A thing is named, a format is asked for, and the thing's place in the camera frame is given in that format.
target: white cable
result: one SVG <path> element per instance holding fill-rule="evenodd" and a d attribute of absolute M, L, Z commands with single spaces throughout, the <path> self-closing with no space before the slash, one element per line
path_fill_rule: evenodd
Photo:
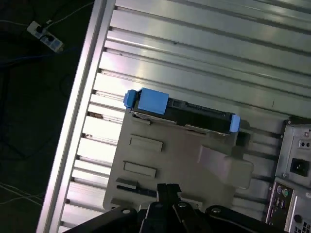
<path fill-rule="evenodd" d="M 20 190 L 19 188 L 16 188 L 16 187 L 11 186 L 11 185 L 9 185 L 9 184 L 1 183 L 1 182 L 0 182 L 0 184 L 1 184 L 1 185 L 4 185 L 4 186 L 6 186 L 6 187 L 9 187 L 9 188 L 13 188 L 13 189 L 15 189 L 15 190 L 18 190 L 19 192 L 21 192 L 21 193 L 23 193 L 23 194 L 25 194 L 25 195 L 31 196 L 30 193 L 26 193 L 26 192 L 24 192 L 23 190 Z"/>
<path fill-rule="evenodd" d="M 77 13 L 77 12 L 80 11 L 81 9 L 83 9 L 83 8 L 85 8 L 85 7 L 87 7 L 87 6 L 92 5 L 93 3 L 94 3 L 94 2 L 90 2 L 90 3 L 88 3 L 88 4 L 85 4 L 84 6 L 81 6 L 79 9 L 77 9 L 77 10 L 75 10 L 74 12 L 70 13 L 69 15 L 63 17 L 62 19 L 60 19 L 60 20 L 58 20 L 58 21 L 55 21 L 55 22 L 53 22 L 53 23 L 50 23 L 48 26 L 45 27 L 45 29 L 47 30 L 50 26 L 52 26 L 52 25 L 54 25 L 54 24 L 56 24 L 56 23 L 60 23 L 61 21 L 65 20 L 66 18 L 68 18 L 68 17 L 70 17 L 70 16 L 72 16 L 73 14 Z"/>
<path fill-rule="evenodd" d="M 28 26 L 28 24 L 24 24 L 24 23 L 16 23 L 16 22 L 9 21 L 9 20 L 0 20 L 0 23 L 12 23 L 12 24 L 15 24 L 15 25 L 25 26 L 25 27 L 27 27 L 27 26 Z"/>
<path fill-rule="evenodd" d="M 31 200 L 31 199 L 29 198 L 29 197 L 31 197 L 31 196 L 24 196 L 24 195 L 22 195 L 22 194 L 20 194 L 20 193 L 18 193 L 18 192 L 15 192 L 15 191 L 13 191 L 13 190 L 11 190 L 11 189 L 9 189 L 9 188 L 4 187 L 4 186 L 2 186 L 2 185 L 0 185 L 0 187 L 3 188 L 3 189 L 5 189 L 5 190 L 7 190 L 7 191 L 9 191 L 9 192 L 11 192 L 11 193 L 14 193 L 14 194 L 16 194 L 16 195 L 18 195 L 18 196 L 21 196 L 22 198 L 25 198 L 25 199 L 27 199 L 27 200 L 29 200 L 29 201 L 31 201 L 31 202 L 37 204 L 37 205 L 42 206 L 40 203 L 38 203 L 38 202 L 36 202 L 36 201 L 34 201 L 34 200 Z"/>
<path fill-rule="evenodd" d="M 23 198 L 26 198 L 26 199 L 28 199 L 28 198 L 34 198 L 34 197 L 39 196 L 39 195 L 41 195 L 41 194 L 32 195 L 32 196 L 27 196 L 27 197 L 13 198 L 13 199 L 10 199 L 10 200 L 5 201 L 5 202 L 0 202 L 0 205 L 4 205 L 4 204 L 9 203 L 9 202 L 12 202 L 12 201 L 14 201 L 14 200 L 19 200 L 19 199 L 23 199 Z"/>

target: power connector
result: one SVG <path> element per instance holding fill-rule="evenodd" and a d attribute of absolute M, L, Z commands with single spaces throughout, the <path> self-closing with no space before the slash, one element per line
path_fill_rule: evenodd
<path fill-rule="evenodd" d="M 56 36 L 48 32 L 37 22 L 33 21 L 27 28 L 27 31 L 39 39 L 43 44 L 49 47 L 54 52 L 61 52 L 64 49 L 64 43 L 60 41 Z"/>

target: rectangular slot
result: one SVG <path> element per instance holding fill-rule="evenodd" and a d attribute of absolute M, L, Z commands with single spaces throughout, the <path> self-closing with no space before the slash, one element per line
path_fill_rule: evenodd
<path fill-rule="evenodd" d="M 130 180 L 126 180 L 123 178 L 117 178 L 116 180 L 117 183 L 119 183 L 118 185 L 121 185 L 123 187 L 127 187 L 127 188 L 132 188 L 132 189 L 136 189 L 138 186 L 138 182 L 137 181 L 130 181 Z"/>
<path fill-rule="evenodd" d="M 130 145 L 133 147 L 140 147 L 142 149 L 152 150 L 155 152 L 161 152 L 163 142 L 131 134 Z"/>
<path fill-rule="evenodd" d="M 152 178 L 156 177 L 156 168 L 152 168 L 152 167 L 148 167 L 148 166 L 143 166 L 143 165 L 134 164 L 134 163 L 124 161 L 123 169 L 124 169 L 124 171 L 130 171 L 130 172 L 134 172 L 134 173 L 137 173 L 140 175 L 149 176 Z"/>

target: dark floor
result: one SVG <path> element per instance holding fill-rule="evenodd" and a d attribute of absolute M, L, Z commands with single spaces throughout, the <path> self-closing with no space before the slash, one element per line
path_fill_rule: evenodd
<path fill-rule="evenodd" d="M 1 20 L 29 24 L 35 9 L 36 21 L 43 23 L 66 2 L 56 20 L 92 1 L 0 2 L 0 182 L 30 194 L 43 193 L 39 198 L 44 197 L 48 184 L 92 6 L 50 27 L 66 46 L 58 55 L 27 32 L 22 33 L 26 27 Z M 6 63 L 7 59 L 43 54 L 51 56 Z M 17 197 L 0 187 L 1 232 L 35 232 L 41 206 L 26 199 L 4 203 Z"/>

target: blue plastic clip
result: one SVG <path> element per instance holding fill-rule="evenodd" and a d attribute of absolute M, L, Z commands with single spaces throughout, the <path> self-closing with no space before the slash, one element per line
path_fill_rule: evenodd
<path fill-rule="evenodd" d="M 241 122 L 241 118 L 236 115 L 233 114 L 232 118 L 231 118 L 231 124 L 230 124 L 230 132 L 232 133 L 236 133 L 240 130 L 240 122 Z"/>
<path fill-rule="evenodd" d="M 169 94 L 142 88 L 138 108 L 163 115 L 168 101 Z"/>
<path fill-rule="evenodd" d="M 136 98 L 136 90 L 129 90 L 123 99 L 124 106 L 127 108 L 133 108 Z"/>

